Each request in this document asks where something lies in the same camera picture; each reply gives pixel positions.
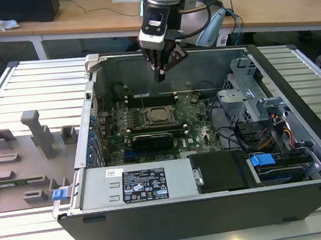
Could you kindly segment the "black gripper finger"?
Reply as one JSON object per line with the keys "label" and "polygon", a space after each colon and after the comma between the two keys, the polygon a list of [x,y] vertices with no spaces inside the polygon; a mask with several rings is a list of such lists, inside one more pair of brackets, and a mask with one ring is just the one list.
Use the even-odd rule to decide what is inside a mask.
{"label": "black gripper finger", "polygon": [[153,75],[155,82],[159,83],[160,82],[160,69],[158,67],[158,62],[157,62],[157,50],[153,49],[145,49],[142,50],[143,55],[145,59],[151,63],[151,67],[153,68]]}
{"label": "black gripper finger", "polygon": [[166,43],[158,54],[159,82],[165,80],[165,74],[171,68],[188,57],[188,54],[177,43]]}

